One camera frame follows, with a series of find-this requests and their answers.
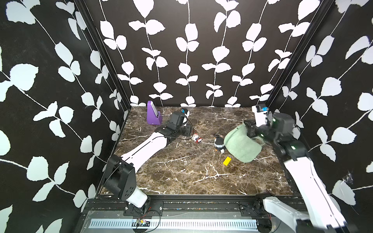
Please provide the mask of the green corduroy bag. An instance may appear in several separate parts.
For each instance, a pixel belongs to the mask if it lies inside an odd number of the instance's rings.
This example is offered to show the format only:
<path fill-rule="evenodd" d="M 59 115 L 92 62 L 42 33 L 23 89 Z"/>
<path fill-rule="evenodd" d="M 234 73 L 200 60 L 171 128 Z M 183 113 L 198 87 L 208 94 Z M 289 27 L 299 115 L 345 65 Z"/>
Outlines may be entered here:
<path fill-rule="evenodd" d="M 243 163 L 250 163 L 262 151 L 265 142 L 262 138 L 254 136 L 250 138 L 245 124 L 237 126 L 224 138 L 226 149 L 231 155 Z"/>

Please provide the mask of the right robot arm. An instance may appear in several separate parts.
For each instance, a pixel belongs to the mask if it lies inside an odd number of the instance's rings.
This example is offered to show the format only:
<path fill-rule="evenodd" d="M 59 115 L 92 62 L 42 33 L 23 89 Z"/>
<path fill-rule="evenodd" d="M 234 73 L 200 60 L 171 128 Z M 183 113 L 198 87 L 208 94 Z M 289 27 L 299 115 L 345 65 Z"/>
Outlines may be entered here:
<path fill-rule="evenodd" d="M 245 120 L 250 138 L 259 137 L 272 146 L 277 157 L 284 159 L 301 194 L 307 213 L 295 210 L 276 197 L 267 197 L 263 206 L 295 233 L 350 233 L 348 223 L 322 185 L 306 146 L 293 137 L 294 119 L 274 113 L 272 119 L 259 125 L 258 119 Z"/>

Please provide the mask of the penguin plush keychain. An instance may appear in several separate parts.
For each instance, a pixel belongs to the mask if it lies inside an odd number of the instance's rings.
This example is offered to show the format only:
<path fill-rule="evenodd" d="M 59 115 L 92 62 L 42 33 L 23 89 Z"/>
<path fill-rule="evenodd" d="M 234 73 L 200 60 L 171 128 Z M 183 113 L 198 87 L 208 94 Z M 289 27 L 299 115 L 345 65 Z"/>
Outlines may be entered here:
<path fill-rule="evenodd" d="M 221 154 L 223 154 L 226 150 L 225 144 L 224 144 L 224 138 L 219 134 L 214 134 L 214 147 L 216 151 L 219 151 Z"/>

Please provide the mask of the red white charm keychain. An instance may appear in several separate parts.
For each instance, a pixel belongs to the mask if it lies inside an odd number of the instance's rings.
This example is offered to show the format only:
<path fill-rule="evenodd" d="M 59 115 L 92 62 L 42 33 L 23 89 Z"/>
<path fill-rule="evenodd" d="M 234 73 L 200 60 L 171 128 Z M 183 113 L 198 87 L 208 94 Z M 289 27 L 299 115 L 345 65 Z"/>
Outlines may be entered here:
<path fill-rule="evenodd" d="M 193 134 L 191 138 L 195 143 L 199 144 L 203 139 L 198 134 Z"/>

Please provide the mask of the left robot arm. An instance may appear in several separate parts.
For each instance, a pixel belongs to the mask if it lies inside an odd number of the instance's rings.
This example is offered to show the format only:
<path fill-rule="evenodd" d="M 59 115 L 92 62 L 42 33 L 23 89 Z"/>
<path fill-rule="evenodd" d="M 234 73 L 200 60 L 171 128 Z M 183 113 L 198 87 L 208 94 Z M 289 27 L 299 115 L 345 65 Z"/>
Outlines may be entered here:
<path fill-rule="evenodd" d="M 169 121 L 157 127 L 150 137 L 133 150 L 118 157 L 109 158 L 102 178 L 102 188 L 114 197 L 126 201 L 139 209 L 150 205 L 150 198 L 137 186 L 136 173 L 158 151 L 176 139 L 190 140 L 193 126 L 186 108 L 173 112 Z"/>

